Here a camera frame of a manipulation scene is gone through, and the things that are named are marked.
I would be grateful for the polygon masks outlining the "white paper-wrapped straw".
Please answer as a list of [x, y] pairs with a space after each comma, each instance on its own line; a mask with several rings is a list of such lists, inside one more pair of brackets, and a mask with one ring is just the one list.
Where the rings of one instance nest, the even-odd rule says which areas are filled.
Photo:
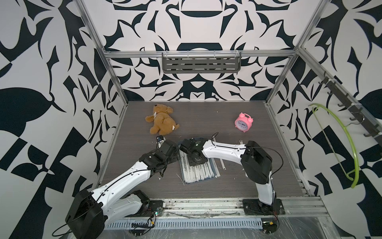
[[222, 159], [220, 159], [220, 163], [221, 163], [222, 169], [223, 169], [223, 170], [226, 170], [225, 164], [224, 164], [224, 162], [223, 162]]

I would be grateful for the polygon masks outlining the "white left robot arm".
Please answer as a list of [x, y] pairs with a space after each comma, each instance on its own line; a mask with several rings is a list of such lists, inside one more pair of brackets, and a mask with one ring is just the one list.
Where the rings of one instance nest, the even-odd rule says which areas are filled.
[[78, 192], [65, 219], [73, 236], [96, 239], [109, 224], [138, 213], [148, 197], [141, 191], [127, 193], [156, 173], [163, 173], [169, 164], [178, 160], [177, 144], [165, 140], [109, 183], [93, 191]]

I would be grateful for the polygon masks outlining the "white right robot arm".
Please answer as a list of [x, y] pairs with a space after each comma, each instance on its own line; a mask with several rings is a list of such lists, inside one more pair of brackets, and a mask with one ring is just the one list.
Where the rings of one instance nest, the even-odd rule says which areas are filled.
[[226, 144], [203, 137], [184, 139], [179, 144], [180, 151], [190, 166], [206, 163], [210, 158], [218, 158], [241, 165], [246, 176], [256, 184], [257, 199], [244, 199], [246, 215], [276, 216], [283, 211], [272, 183], [272, 158], [254, 141], [247, 144]]

